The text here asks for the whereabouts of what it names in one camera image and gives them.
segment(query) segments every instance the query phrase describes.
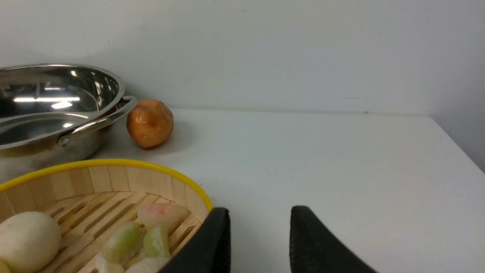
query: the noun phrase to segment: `white tabletop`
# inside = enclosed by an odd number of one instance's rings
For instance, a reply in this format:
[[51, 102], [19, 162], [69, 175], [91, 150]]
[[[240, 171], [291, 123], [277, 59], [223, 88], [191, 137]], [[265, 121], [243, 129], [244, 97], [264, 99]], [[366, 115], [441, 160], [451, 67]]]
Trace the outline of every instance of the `white tabletop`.
[[174, 110], [138, 148], [121, 121], [95, 157], [176, 169], [230, 210], [232, 272], [290, 272], [308, 205], [380, 273], [485, 271], [485, 175], [430, 118]]

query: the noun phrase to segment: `yellow rim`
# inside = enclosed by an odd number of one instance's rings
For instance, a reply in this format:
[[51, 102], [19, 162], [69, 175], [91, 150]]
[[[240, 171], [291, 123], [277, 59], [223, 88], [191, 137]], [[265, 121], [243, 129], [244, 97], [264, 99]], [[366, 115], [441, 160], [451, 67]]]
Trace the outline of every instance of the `yellow rim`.
[[42, 170], [39, 170], [39, 171], [34, 171], [34, 172], [31, 172], [31, 173], [25, 174], [21, 177], [17, 177], [15, 179], [12, 179], [12, 180], [4, 183], [4, 184], [0, 184], [0, 192], [6, 191], [8, 189], [17, 187], [18, 185], [23, 184], [25, 182], [37, 179], [37, 178], [42, 177], [42, 176], [50, 175], [50, 174], [53, 174], [53, 173], [67, 171], [67, 170], [71, 170], [71, 169], [100, 166], [100, 165], [134, 166], [134, 167], [145, 168], [145, 169], [149, 169], [149, 170], [153, 170], [153, 171], [159, 171], [159, 172], [166, 173], [166, 174], [168, 174], [172, 177], [175, 177], [178, 180], [184, 182], [185, 184], [189, 185], [189, 187], [191, 187], [200, 196], [200, 198], [204, 201], [204, 204], [206, 205], [206, 207], [209, 211], [214, 207], [214, 205], [210, 201], [209, 196], [204, 192], [204, 190], [196, 182], [194, 182], [189, 177], [183, 175], [182, 173], [180, 173], [176, 170], [173, 170], [173, 169], [165, 167], [165, 166], [160, 166], [160, 165], [145, 162], [145, 161], [131, 160], [131, 159], [91, 159], [91, 160], [77, 161], [77, 162], [57, 165], [57, 166], [42, 169]]

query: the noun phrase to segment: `stainless steel pot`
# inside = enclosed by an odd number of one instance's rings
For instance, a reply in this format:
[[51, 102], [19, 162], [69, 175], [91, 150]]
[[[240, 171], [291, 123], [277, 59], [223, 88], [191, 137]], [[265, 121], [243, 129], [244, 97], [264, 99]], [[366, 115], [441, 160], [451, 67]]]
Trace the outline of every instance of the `stainless steel pot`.
[[0, 183], [82, 160], [136, 98], [109, 71], [45, 64], [0, 68]]

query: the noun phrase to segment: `green dumpling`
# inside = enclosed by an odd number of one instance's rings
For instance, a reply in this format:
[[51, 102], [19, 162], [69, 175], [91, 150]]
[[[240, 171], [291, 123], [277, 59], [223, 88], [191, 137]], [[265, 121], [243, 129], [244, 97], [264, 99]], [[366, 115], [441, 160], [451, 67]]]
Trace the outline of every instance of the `green dumpling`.
[[159, 225], [148, 231], [143, 239], [143, 252], [146, 257], [170, 257], [166, 226]]
[[135, 222], [128, 222], [106, 240], [101, 253], [110, 263], [126, 262], [141, 249], [144, 235], [145, 229]]

